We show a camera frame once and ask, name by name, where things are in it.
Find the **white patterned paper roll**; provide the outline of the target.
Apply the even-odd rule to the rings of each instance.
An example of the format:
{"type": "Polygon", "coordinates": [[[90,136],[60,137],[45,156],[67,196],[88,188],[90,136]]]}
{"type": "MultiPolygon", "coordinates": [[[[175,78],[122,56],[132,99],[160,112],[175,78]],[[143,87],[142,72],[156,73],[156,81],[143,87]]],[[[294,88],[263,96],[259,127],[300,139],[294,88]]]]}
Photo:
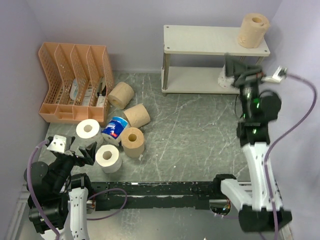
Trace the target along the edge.
{"type": "Polygon", "coordinates": [[[218,75],[218,84],[222,87],[222,88],[232,88],[233,87],[233,83],[235,81],[235,77],[234,76],[226,76],[226,66],[224,65],[221,69],[221,72],[218,75]]]}

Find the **white roll front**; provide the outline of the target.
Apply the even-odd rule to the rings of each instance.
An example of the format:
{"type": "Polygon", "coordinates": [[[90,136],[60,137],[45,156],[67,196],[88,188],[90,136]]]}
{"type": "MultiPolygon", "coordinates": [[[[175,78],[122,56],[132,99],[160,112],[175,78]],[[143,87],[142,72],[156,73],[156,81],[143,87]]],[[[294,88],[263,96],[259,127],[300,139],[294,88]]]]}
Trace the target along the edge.
{"type": "Polygon", "coordinates": [[[122,166],[122,159],[118,148],[111,144],[100,146],[95,154],[95,162],[106,174],[117,172],[122,166]]]}

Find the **blue paper roll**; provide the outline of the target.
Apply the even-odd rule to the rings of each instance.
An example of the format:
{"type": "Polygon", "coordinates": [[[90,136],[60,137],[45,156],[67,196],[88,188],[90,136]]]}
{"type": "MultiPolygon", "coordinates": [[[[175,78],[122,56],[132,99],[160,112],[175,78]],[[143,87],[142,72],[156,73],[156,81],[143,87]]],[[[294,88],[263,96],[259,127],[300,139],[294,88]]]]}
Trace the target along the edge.
{"type": "Polygon", "coordinates": [[[121,145],[123,131],[130,127],[127,120],[119,116],[114,116],[101,131],[101,135],[108,143],[119,147],[121,145]]]}

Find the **brown roll front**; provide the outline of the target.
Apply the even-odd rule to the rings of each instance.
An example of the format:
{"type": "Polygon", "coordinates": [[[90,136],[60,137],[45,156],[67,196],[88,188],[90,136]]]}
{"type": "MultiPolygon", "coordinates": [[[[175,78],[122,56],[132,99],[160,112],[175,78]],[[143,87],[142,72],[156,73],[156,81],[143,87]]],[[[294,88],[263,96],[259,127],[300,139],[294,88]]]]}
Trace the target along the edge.
{"type": "Polygon", "coordinates": [[[237,41],[247,49],[258,48],[270,27],[268,18],[260,13],[248,13],[244,16],[237,41]]]}

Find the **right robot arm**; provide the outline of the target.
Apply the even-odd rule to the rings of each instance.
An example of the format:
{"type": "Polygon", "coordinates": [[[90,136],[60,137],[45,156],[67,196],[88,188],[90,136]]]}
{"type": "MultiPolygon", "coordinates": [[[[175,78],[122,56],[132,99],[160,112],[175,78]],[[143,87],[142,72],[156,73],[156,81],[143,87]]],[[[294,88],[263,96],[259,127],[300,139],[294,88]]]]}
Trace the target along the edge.
{"type": "Polygon", "coordinates": [[[259,65],[249,65],[226,54],[224,73],[233,77],[232,87],[239,89],[242,116],[236,135],[247,161],[251,193],[247,193],[232,174],[218,174],[212,193],[218,199],[226,197],[238,210],[240,227],[245,233],[274,232],[292,220],[283,207],[270,163],[269,122],[278,118],[282,106],[274,91],[259,91],[266,75],[259,65]]]}

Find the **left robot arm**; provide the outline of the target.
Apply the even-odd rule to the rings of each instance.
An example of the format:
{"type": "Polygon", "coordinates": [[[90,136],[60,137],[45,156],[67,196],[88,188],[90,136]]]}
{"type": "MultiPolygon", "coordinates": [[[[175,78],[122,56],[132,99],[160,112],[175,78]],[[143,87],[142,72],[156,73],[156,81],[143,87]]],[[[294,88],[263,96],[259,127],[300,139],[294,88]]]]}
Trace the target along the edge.
{"type": "Polygon", "coordinates": [[[75,166],[92,166],[96,141],[71,150],[75,137],[54,135],[32,151],[24,172],[29,191],[28,218],[44,240],[88,240],[87,201],[94,188],[85,173],[72,175],[75,166]]]}

